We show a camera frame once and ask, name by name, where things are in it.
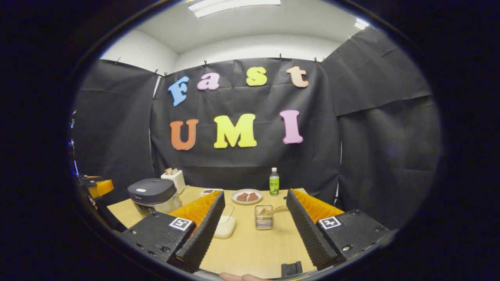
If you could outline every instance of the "rice cooker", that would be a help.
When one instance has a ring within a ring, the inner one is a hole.
[[[146,178],[128,188],[139,213],[145,217],[153,212],[168,214],[182,206],[174,182],[163,178]]]

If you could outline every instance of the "ceiling light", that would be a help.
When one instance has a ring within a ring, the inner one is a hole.
[[[198,18],[233,8],[261,5],[281,5],[281,0],[203,0],[188,8]]]
[[[362,24],[361,24],[361,23],[359,23],[359,22],[356,22],[356,23],[354,24],[354,26],[355,26],[355,27],[357,27],[357,28],[359,28],[360,30],[364,30],[364,29],[365,29],[365,27],[366,27],[366,26],[362,25]]]
[[[357,24],[360,24],[360,25],[362,25],[362,26],[364,26],[364,27],[369,26],[368,22],[366,22],[366,21],[364,21],[364,20],[362,20],[362,19],[359,19],[359,18],[356,18],[356,23],[357,23]]]

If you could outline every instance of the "yellow letter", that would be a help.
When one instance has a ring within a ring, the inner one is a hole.
[[[268,81],[268,77],[264,74],[266,73],[266,69],[262,66],[260,67],[251,67],[246,71],[246,83],[249,86],[262,86]]]
[[[243,114],[239,117],[236,126],[233,125],[227,115],[217,116],[213,119],[217,123],[217,141],[213,144],[216,149],[225,149],[228,143],[231,147],[235,147],[238,137],[240,137],[238,146],[241,148],[251,148],[257,145],[254,139],[254,114]]]

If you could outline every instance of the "white wall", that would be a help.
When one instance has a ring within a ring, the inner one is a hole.
[[[132,30],[112,45],[100,58],[133,65],[163,75],[174,72],[179,55],[167,45],[138,30]]]
[[[328,57],[342,43],[316,37],[268,34],[232,38],[180,54],[173,72],[200,66],[204,60],[216,63],[249,58],[293,58],[318,61]]]

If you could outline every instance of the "spoon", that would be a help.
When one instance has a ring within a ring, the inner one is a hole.
[[[271,215],[274,215],[276,213],[281,213],[281,212],[288,212],[288,207],[283,205],[283,206],[279,206],[279,207],[276,207],[274,210],[269,210],[269,209],[262,209],[260,210],[260,212],[258,213],[259,216],[271,216]]]

